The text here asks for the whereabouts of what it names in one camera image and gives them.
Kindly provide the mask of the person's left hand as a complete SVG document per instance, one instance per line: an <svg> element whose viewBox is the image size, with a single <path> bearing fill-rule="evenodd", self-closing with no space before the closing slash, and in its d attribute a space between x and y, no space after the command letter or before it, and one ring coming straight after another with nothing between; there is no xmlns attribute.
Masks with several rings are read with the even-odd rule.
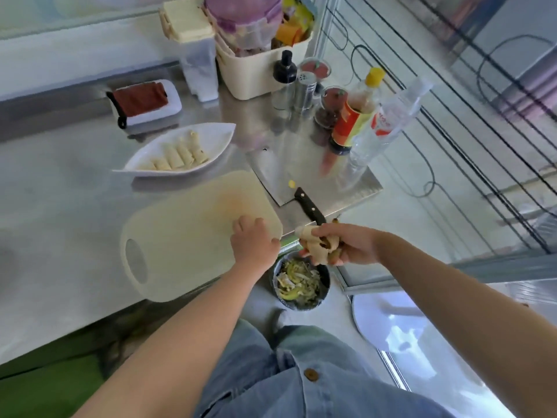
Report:
<svg viewBox="0 0 557 418"><path fill-rule="evenodd" d="M275 262L279 253L269 252L272 238L263 218L241 216L233 222L231 246L235 264L243 271L260 278Z"/></svg>

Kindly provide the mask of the person's right hand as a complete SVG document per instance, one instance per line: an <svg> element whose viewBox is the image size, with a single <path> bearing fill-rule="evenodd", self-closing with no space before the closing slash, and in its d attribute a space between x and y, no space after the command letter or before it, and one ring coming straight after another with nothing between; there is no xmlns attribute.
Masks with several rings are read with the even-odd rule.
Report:
<svg viewBox="0 0 557 418"><path fill-rule="evenodd" d="M342 264L369 265L379 262L378 246L386 232L369 227L358 226L355 224L345 224L343 253L341 255ZM303 257L310 257L305 249L300 251Z"/></svg>

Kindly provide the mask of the banana peel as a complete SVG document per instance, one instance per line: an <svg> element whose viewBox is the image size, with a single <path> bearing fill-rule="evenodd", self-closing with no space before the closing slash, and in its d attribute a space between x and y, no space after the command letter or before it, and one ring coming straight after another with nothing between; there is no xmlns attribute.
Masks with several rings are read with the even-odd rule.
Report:
<svg viewBox="0 0 557 418"><path fill-rule="evenodd" d="M295 229L295 236L299 239L300 245L308 252L315 265L341 265L344 241L338 236L314 236L312 231L318 227L310 224L298 226Z"/></svg>

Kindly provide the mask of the person's right forearm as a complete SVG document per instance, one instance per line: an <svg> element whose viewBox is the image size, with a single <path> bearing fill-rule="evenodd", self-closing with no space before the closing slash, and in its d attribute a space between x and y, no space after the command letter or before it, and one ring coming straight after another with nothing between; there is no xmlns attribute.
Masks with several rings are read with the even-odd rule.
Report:
<svg viewBox="0 0 557 418"><path fill-rule="evenodd" d="M557 327L532 309L374 230L377 259L519 418L557 418Z"/></svg>

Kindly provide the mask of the dark scrap bowl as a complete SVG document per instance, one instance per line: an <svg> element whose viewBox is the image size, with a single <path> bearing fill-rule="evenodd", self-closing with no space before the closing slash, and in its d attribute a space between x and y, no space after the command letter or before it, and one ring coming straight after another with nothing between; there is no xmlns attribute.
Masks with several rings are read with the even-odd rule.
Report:
<svg viewBox="0 0 557 418"><path fill-rule="evenodd" d="M279 299L278 295L277 295L277 291L276 291L276 277L280 272L280 268L283 262L285 262L286 260L289 259L300 259L305 261L308 265L310 265L311 268L317 270L319 272L319 274L321 275L321 289L323 291L323 295L320 296L319 300L313 304L309 304L309 305L300 305L296 302L286 302L286 301L282 301L281 299ZM268 278L270 281L270 284L272 286L273 292L275 293L275 296L278 298L278 300L288 309L293 310L293 311L310 311L313 310L315 308L317 308L318 306L320 306L324 300L326 299L328 293L329 293L329 289L330 289L330 285L331 285L331 278L330 278L330 273L329 270L326 266L324 265L313 265L311 263L311 260L308 257L302 257L298 252L296 251L292 251L290 253L286 253L284 255L282 255L281 257L279 257L275 263L275 265L269 270L268 272Z"/></svg>

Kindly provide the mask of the sauce bottle with yellow cap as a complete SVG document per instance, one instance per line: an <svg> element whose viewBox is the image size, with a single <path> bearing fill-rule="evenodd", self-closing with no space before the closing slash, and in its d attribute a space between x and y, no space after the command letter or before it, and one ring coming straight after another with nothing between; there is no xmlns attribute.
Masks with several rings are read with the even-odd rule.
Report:
<svg viewBox="0 0 557 418"><path fill-rule="evenodd" d="M384 69L372 67L363 80L348 87L347 98L329 138L329 145L336 155L347 155L355 137L362 132L381 101L381 83L386 76Z"/></svg>

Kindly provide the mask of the white leaf-shaped plate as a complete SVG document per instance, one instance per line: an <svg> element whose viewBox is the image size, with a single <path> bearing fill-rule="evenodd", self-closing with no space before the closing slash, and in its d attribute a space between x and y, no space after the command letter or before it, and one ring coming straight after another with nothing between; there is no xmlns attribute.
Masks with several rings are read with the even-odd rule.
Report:
<svg viewBox="0 0 557 418"><path fill-rule="evenodd" d="M210 163L215 161L226 150L230 144L236 125L222 122L209 122L194 124L185 127L179 127L155 137L144 147L141 147L121 169L114 172L119 174L128 174L134 177L160 177L160 176L178 176L186 175L195 171L199 171ZM201 148L209 157L209 161L205 164L193 166L191 169L178 169L171 172L161 171L143 171L137 170L136 167L142 161L153 160L158 157L164 157L164 144L174 145L176 147L178 139L182 136L187 139L190 130L199 133L199 141Z"/></svg>

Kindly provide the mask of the blue denim shirt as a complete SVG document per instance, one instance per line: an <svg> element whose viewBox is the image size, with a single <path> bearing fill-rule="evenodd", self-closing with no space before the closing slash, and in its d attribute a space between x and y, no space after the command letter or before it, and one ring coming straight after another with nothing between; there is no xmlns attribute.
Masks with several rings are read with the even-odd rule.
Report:
<svg viewBox="0 0 557 418"><path fill-rule="evenodd" d="M319 373L317 382L303 375ZM353 348L312 325L269 342L240 319L194 418L455 418L420 394L383 382Z"/></svg>

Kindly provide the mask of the white rectangular tray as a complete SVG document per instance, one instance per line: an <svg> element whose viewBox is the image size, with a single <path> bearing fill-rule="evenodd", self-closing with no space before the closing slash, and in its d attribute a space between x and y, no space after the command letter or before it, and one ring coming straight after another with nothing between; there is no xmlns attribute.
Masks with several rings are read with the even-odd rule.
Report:
<svg viewBox="0 0 557 418"><path fill-rule="evenodd" d="M177 114L178 112L180 112L181 109L182 109L182 103L181 103L178 91L177 91L175 85L170 80L168 80L168 79L158 79L158 80L148 81L148 82L160 82L160 83L163 84L164 90L166 91L167 96L168 96L169 104L167 104L166 106L164 106L161 109L151 111L151 112L148 112L148 113L144 113L144 114L135 116L133 118L128 118L128 127L127 128L129 128L131 126L136 126L136 125L139 125L139 124L144 124L144 123L147 123L147 122L150 122L150 121L155 121L155 120L167 118L169 116L173 116L173 115ZM111 108L112 108L113 114L115 116L115 111L114 111L114 108L112 107L112 105L111 105Z"/></svg>

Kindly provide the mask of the black metal window bars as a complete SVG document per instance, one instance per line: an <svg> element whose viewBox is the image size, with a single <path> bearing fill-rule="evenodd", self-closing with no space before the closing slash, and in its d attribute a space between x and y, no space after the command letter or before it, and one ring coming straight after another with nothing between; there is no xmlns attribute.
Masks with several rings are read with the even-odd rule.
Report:
<svg viewBox="0 0 557 418"><path fill-rule="evenodd" d="M396 233L447 262L514 251L557 252L557 111L511 115L489 72L446 41L444 5L456 0L315 0L315 53L348 87L386 72L386 100L418 77L433 88L414 119L369 163L382 191L343 219Z"/></svg>

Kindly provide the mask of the clear container with cream lid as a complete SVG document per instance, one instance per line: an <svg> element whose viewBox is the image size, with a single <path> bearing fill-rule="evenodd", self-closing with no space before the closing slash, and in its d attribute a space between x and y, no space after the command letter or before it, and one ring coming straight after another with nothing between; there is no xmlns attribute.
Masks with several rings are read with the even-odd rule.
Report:
<svg viewBox="0 0 557 418"><path fill-rule="evenodd" d="M200 102L219 98L215 31L199 0L166 1L159 9L166 38L179 60L190 92Z"/></svg>

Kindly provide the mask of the yellow snack packets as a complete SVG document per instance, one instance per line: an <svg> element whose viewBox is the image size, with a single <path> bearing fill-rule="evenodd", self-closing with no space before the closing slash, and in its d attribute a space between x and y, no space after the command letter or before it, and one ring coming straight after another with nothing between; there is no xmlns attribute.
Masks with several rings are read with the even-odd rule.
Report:
<svg viewBox="0 0 557 418"><path fill-rule="evenodd" d="M294 46L308 39L317 19L317 7L311 0L282 0L282 22L274 41Z"/></svg>

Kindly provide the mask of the purple lidded plastic container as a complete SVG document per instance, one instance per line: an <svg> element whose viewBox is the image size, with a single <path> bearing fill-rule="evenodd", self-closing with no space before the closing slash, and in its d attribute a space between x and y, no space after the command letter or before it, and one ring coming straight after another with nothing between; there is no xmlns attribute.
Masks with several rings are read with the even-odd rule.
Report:
<svg viewBox="0 0 557 418"><path fill-rule="evenodd" d="M270 51L283 19L282 0L204 0L204 8L237 57Z"/></svg>

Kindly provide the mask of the green mat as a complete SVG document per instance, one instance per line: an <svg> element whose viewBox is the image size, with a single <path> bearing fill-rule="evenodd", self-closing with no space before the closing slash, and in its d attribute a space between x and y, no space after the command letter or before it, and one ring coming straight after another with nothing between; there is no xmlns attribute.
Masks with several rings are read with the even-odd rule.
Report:
<svg viewBox="0 0 557 418"><path fill-rule="evenodd" d="M75 333L0 365L0 418L70 418L104 381L109 338Z"/></svg>

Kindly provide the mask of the black handled tool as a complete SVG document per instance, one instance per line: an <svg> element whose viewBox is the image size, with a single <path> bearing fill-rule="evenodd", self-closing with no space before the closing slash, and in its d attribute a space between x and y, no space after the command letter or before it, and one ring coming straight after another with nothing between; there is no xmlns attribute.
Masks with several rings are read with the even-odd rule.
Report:
<svg viewBox="0 0 557 418"><path fill-rule="evenodd" d="M106 97L110 100L112 107L115 111L117 125L120 129L126 130L128 127L128 117L122 109L121 105L115 98L114 92L106 91Z"/></svg>

